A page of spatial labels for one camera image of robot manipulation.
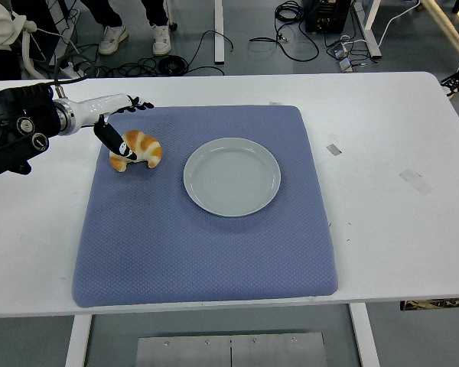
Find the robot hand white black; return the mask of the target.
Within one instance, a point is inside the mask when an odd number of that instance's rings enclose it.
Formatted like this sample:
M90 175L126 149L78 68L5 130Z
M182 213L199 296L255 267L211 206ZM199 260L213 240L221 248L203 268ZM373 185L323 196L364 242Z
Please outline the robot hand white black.
M72 135L82 127L92 126L96 137L114 154L135 161L137 154L128 146L124 138L107 122L115 113L135 112L137 109L152 109L154 106L139 97L115 94L82 102L63 100L66 111L65 135Z

